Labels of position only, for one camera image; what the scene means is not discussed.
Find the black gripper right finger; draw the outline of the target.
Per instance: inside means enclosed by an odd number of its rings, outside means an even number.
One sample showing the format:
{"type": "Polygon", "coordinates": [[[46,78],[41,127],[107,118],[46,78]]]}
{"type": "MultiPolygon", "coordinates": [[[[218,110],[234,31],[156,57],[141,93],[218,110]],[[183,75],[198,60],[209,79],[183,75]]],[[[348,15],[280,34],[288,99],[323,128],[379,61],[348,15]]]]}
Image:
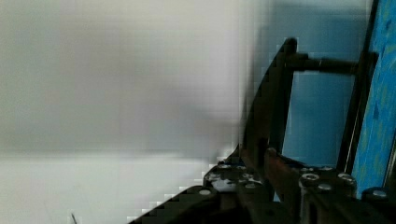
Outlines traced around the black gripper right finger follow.
{"type": "Polygon", "coordinates": [[[264,177],[296,224],[395,224],[395,193],[381,187],[358,196],[357,180],[332,167],[308,167],[269,148],[264,177]]]}

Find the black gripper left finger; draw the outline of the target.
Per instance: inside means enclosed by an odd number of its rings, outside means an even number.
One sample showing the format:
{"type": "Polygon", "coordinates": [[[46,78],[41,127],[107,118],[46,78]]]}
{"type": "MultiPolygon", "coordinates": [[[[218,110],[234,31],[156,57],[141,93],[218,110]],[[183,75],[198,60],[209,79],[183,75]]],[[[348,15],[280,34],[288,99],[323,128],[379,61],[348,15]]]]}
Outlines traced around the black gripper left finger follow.
{"type": "Polygon", "coordinates": [[[226,158],[218,161],[203,177],[203,187],[211,188],[220,193],[236,192],[242,185],[248,189],[263,186],[259,175],[246,166],[240,156],[240,146],[226,158]]]}

